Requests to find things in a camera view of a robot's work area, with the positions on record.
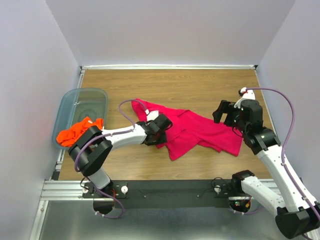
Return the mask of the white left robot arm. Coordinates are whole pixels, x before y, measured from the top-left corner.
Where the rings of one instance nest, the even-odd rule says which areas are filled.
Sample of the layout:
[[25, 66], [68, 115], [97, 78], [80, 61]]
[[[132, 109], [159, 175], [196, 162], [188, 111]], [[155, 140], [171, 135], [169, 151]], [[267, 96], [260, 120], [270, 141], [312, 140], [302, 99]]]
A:
[[164, 114], [153, 120], [138, 121], [129, 127], [113, 130], [92, 126], [68, 149], [68, 155], [74, 162], [76, 172], [90, 180], [94, 185], [93, 191], [104, 198], [113, 187], [111, 178], [103, 170], [109, 153], [131, 145], [155, 146], [166, 143], [166, 131], [172, 126], [172, 121]]

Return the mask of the pink t-shirt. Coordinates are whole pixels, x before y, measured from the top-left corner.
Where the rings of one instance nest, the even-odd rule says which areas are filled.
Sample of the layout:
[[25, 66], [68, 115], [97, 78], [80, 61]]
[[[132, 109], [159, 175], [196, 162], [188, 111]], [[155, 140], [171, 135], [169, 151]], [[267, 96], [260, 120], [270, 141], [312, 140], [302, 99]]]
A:
[[242, 137], [221, 122], [214, 123], [189, 109], [169, 108], [139, 98], [131, 103], [131, 107], [140, 121], [147, 120], [145, 109], [148, 109], [149, 112], [164, 114], [172, 122], [172, 127], [165, 131], [167, 141], [156, 145], [157, 149], [166, 147], [172, 161], [197, 145], [236, 157], [240, 153]]

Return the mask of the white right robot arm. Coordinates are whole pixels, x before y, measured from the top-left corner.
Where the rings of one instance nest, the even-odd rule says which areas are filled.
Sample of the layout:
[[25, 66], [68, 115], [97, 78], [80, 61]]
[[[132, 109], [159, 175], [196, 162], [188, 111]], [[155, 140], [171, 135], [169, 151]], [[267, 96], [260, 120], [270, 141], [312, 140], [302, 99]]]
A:
[[226, 114], [224, 124], [241, 132], [244, 143], [268, 169], [279, 194], [265, 186], [249, 170], [232, 175], [230, 191], [241, 196], [248, 194], [257, 200], [275, 219], [280, 232], [288, 239], [304, 235], [320, 227], [320, 204], [299, 179], [277, 135], [264, 126], [263, 108], [254, 99], [239, 102], [222, 100], [213, 120], [219, 123]]

